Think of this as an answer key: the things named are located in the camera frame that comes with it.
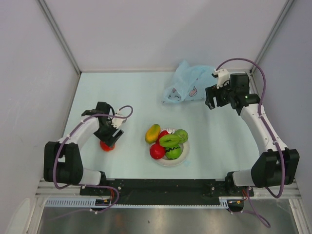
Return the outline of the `orange red tomato toy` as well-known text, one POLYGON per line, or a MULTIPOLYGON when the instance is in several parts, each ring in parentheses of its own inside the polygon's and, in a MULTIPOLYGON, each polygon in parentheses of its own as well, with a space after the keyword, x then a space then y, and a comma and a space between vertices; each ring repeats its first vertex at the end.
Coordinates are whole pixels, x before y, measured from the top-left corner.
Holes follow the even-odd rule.
POLYGON ((110 152, 110 151, 112 151, 112 150, 115 149, 115 145, 113 145, 112 147, 110 147, 110 146, 108 146, 108 145, 107 145, 105 142, 103 142, 103 141, 100 141, 99 144, 100 144, 101 149, 102 149, 103 151, 105 151, 105 152, 110 152))

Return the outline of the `light blue plastic bag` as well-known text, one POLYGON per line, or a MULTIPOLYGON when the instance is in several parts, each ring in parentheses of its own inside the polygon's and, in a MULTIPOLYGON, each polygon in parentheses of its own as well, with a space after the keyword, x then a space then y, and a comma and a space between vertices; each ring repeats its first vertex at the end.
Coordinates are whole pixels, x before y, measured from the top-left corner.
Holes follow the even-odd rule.
POLYGON ((162 103, 178 104, 205 99, 205 88, 216 84, 216 79, 212 76, 213 71, 211 66, 190 66, 183 60, 163 91, 162 103))

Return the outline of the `yellow orange mango toy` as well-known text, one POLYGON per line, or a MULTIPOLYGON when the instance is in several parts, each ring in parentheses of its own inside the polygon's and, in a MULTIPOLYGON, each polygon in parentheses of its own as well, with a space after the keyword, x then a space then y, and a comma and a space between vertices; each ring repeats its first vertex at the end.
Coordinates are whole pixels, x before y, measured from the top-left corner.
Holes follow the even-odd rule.
POLYGON ((145 141, 148 144, 156 142, 160 134, 160 130, 161 128, 158 124, 153 124, 145 134, 145 141))

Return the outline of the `red bell pepper toy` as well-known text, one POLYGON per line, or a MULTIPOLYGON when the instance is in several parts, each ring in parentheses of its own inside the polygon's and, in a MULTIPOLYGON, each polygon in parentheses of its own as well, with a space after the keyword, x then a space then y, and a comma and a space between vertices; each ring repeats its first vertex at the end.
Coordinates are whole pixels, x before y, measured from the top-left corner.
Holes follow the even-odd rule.
POLYGON ((160 140, 163 136, 165 136, 165 135, 167 135, 167 134, 169 134, 167 130, 162 131, 162 132, 158 135, 158 138, 157 138, 156 143, 159 144, 159 140, 160 140))

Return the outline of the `red apple toy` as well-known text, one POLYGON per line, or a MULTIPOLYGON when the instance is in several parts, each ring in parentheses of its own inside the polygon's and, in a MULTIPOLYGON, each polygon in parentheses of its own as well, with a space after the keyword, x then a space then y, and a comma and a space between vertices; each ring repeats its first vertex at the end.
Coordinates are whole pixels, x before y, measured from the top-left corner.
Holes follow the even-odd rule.
POLYGON ((165 148, 160 144, 154 144, 150 147, 150 156, 155 160, 163 158, 165 153, 165 148))

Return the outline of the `green custard apple toy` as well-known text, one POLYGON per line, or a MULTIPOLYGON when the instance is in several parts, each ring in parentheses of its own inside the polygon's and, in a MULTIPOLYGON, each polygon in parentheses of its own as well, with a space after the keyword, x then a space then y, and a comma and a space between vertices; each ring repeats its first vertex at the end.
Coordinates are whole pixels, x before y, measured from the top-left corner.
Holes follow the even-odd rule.
POLYGON ((185 130, 178 129, 174 132, 174 134, 180 138, 179 144, 183 144, 188 141, 189 135, 185 130))

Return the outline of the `small green lime toy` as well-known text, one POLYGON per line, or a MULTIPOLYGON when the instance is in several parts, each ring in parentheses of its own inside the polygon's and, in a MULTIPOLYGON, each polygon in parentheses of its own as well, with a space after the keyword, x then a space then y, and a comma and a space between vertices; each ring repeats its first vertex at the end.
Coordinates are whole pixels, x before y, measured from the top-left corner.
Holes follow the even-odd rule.
POLYGON ((177 135, 167 134, 159 139, 159 144, 164 148, 169 148, 179 144, 180 140, 181 138, 177 135))

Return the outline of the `green watermelon toy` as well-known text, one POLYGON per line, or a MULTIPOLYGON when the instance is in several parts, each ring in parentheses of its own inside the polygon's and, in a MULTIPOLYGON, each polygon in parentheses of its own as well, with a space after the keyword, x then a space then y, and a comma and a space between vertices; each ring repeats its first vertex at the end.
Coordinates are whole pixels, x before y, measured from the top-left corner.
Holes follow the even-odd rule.
POLYGON ((165 152, 165 155, 169 160, 175 160, 181 156, 182 148, 177 144, 173 147, 165 148, 165 152))

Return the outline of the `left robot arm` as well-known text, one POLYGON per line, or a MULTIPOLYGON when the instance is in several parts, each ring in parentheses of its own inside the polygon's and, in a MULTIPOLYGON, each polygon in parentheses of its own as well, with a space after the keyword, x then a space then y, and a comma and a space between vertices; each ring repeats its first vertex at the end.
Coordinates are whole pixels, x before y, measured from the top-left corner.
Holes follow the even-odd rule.
POLYGON ((98 102, 95 109, 84 111, 79 124, 68 135, 46 143, 44 180, 55 184, 88 185, 97 195, 104 194, 108 189, 105 172, 86 169, 80 150, 91 136, 113 147, 123 134, 120 126, 125 121, 126 117, 106 102, 98 102))

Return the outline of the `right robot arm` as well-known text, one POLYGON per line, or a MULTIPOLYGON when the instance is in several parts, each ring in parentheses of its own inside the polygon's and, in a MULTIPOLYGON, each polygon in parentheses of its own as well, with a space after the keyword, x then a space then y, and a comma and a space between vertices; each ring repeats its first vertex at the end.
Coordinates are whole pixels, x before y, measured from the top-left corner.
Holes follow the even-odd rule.
POLYGON ((247 74, 231 74, 226 69, 214 71, 217 83, 205 89, 205 104, 209 109, 231 105, 244 120, 254 137, 259 158, 248 170, 229 172, 225 191, 237 195, 243 187, 283 189, 294 181, 299 163, 299 153, 289 149, 269 122, 258 94, 250 92, 247 74))

